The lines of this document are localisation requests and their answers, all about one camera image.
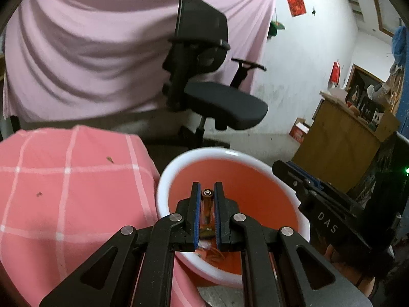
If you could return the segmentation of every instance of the triangular cutout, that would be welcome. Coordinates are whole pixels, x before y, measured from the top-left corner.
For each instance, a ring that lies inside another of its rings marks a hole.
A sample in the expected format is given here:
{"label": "triangular cutout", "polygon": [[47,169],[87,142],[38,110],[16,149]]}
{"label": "triangular cutout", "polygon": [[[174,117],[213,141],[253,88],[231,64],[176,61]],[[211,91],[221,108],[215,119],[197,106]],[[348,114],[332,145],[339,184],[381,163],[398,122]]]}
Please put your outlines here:
{"label": "triangular cutout", "polygon": [[335,277],[313,257],[305,248],[298,247],[297,254],[313,290],[334,283]]}
{"label": "triangular cutout", "polygon": [[102,255],[102,257],[81,276],[81,283],[87,284],[94,289],[101,290],[105,285],[105,281],[108,278],[108,274],[117,253],[117,247],[112,246],[109,248],[105,254]]}

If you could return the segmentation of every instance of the hanging pink cloth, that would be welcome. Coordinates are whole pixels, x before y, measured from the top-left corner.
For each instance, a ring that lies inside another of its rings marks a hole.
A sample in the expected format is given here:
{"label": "hanging pink cloth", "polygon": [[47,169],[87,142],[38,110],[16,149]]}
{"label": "hanging pink cloth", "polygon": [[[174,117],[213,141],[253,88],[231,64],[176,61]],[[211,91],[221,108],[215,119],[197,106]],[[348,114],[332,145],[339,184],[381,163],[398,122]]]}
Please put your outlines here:
{"label": "hanging pink cloth", "polygon": [[[85,119],[164,106],[162,63],[179,0],[24,0],[6,32],[5,116]],[[205,0],[226,14],[232,47],[208,80],[260,62],[275,0]],[[241,90],[250,92],[253,73]]]}
{"label": "hanging pink cloth", "polygon": [[[38,307],[121,227],[153,225],[158,180],[135,135],[77,126],[2,141],[0,260],[29,305]],[[177,259],[171,306],[205,307]]]}

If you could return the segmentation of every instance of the door frame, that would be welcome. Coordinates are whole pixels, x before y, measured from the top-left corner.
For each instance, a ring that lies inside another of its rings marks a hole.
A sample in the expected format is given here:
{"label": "door frame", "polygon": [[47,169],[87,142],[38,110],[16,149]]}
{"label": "door frame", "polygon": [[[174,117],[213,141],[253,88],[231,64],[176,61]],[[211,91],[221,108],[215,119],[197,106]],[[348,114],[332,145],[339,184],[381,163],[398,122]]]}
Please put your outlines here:
{"label": "door frame", "polygon": [[351,82],[352,82],[353,76],[354,76],[356,71],[360,71],[361,73],[371,77],[372,79],[374,79],[375,81],[378,81],[379,83],[384,83],[385,82],[385,81],[382,81],[379,77],[376,77],[375,75],[371,74],[369,71],[363,69],[362,67],[357,66],[356,64],[352,64],[351,73],[349,74],[348,82],[347,82],[346,88],[345,88],[345,91],[347,91],[347,92],[349,91],[349,89],[351,87]]}

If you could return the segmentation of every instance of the bucket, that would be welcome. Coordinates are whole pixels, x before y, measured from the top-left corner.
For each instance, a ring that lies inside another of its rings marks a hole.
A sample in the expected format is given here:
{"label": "bucket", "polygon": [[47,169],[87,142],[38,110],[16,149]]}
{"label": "bucket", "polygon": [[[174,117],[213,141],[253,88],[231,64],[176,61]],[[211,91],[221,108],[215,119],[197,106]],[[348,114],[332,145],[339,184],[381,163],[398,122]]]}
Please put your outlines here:
{"label": "bucket", "polygon": [[[165,168],[156,194],[158,216],[175,212],[177,202],[190,197],[193,182],[200,182],[203,190],[213,189],[217,181],[223,183],[224,196],[238,203],[240,212],[273,229],[290,226],[309,241],[310,224],[298,210],[300,202],[295,191],[277,178],[267,164],[224,148],[185,152]],[[241,288],[240,253],[230,254],[217,266],[193,252],[176,256],[191,271],[214,284]]]}

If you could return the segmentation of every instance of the white bucket rim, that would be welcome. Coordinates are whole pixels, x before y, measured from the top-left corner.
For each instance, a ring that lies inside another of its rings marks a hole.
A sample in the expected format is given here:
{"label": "white bucket rim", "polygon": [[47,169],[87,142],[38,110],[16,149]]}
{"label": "white bucket rim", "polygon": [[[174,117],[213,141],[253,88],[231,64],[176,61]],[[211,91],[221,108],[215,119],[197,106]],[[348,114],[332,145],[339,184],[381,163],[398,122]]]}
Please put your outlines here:
{"label": "white bucket rim", "polygon": [[[159,218],[168,216],[169,212],[169,190],[175,179],[181,170],[189,166],[194,162],[208,159],[223,159],[223,160],[232,160],[235,162],[240,162],[245,164],[253,169],[269,176],[275,183],[277,183],[280,188],[287,194],[291,204],[296,210],[299,234],[307,241],[310,240],[310,223],[308,219],[299,212],[298,206],[300,201],[295,196],[295,191],[287,186],[283,181],[277,178],[271,167],[265,164],[264,162],[249,156],[247,154],[225,149],[225,148],[198,148],[184,152],[183,154],[177,156],[172,160],[169,165],[163,171],[156,192],[156,210]],[[241,275],[236,275],[229,273],[224,270],[220,270],[215,266],[207,263],[201,259],[194,252],[185,252],[185,253],[176,253],[177,258],[183,262],[189,269],[200,277],[224,286],[242,288],[242,279]]]}

